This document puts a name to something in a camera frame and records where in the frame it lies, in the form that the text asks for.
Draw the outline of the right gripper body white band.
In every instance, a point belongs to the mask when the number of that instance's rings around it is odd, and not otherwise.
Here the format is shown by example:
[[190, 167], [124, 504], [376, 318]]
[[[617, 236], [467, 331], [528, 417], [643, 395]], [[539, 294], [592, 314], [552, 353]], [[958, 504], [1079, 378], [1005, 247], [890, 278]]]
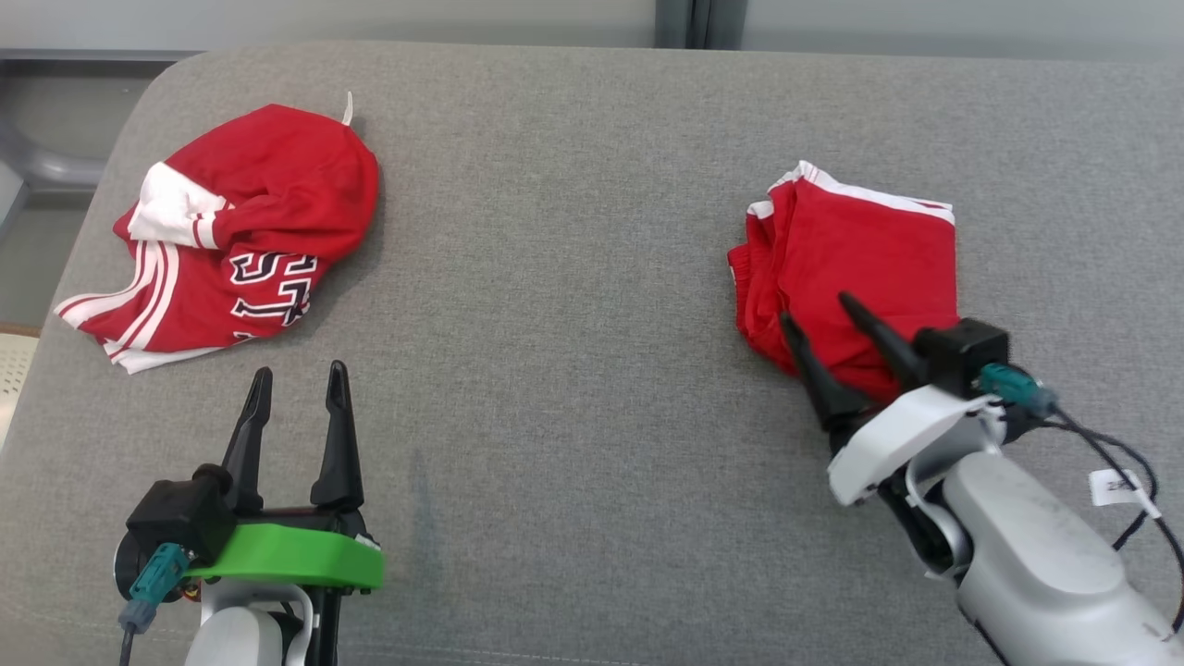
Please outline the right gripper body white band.
[[843, 506], [871, 497], [900, 469], [912, 484], [929, 481], [973, 452], [1000, 454], [1005, 409], [995, 395], [960, 398], [925, 385], [893, 401], [856, 430], [828, 467]]

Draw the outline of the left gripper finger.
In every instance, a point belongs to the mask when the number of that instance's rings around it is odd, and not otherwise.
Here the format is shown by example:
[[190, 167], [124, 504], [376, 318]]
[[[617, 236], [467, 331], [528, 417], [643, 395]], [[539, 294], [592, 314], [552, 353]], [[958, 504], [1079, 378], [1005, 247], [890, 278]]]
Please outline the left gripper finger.
[[255, 371], [221, 463], [231, 476], [231, 487], [225, 493], [225, 499], [234, 514], [258, 514], [264, 507], [257, 484], [262, 435], [270, 420], [271, 401], [272, 371], [270, 367], [260, 367]]
[[360, 510], [363, 506], [363, 478], [352, 409], [350, 374], [345, 361], [330, 364], [326, 409], [329, 414], [318, 478], [310, 488], [310, 501], [318, 510]]

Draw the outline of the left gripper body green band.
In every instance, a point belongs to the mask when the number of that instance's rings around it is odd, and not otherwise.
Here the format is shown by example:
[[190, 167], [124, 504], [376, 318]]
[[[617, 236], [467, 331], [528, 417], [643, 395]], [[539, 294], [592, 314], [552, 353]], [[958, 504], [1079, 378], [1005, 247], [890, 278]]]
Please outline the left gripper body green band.
[[363, 591], [382, 587], [385, 558], [358, 510], [277, 510], [239, 523], [218, 558], [187, 576]]

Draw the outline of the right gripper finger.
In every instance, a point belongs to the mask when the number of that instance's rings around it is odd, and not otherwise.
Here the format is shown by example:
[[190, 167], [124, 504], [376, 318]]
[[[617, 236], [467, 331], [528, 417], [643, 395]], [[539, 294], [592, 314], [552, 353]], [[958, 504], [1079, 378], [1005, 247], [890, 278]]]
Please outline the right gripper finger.
[[929, 384], [929, 366], [916, 353], [912, 342], [868, 309], [852, 292], [839, 292], [838, 300], [856, 328], [870, 338], [900, 389], [918, 389]]
[[847, 388], [834, 376], [834, 372], [817, 358], [807, 334], [789, 312], [781, 312], [781, 331], [787, 350], [794, 359], [796, 374], [799, 376], [813, 412], [825, 433], [850, 425], [863, 414], [870, 412], [870, 398], [858, 389]]

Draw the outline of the red shorts with white trim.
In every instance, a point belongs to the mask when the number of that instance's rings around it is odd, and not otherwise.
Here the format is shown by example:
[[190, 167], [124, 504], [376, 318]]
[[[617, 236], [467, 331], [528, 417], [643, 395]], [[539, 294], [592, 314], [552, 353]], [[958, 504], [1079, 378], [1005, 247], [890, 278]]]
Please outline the red shorts with white trim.
[[887, 363], [839, 303], [850, 292], [900, 337], [958, 321], [955, 214], [947, 203], [842, 184], [799, 161], [746, 211], [746, 239], [727, 252], [741, 337], [786, 374], [794, 359], [781, 314], [849, 388], [888, 403]]

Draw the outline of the red white lettered jersey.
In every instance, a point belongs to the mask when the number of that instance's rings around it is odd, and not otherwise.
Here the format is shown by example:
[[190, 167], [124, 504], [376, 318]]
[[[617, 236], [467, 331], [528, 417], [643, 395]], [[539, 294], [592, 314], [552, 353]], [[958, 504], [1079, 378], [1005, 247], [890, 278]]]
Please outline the red white lettered jersey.
[[278, 337], [363, 243], [379, 181], [352, 102], [337, 119], [291, 105], [230, 119], [153, 164], [115, 222], [130, 284], [54, 315], [130, 374]]

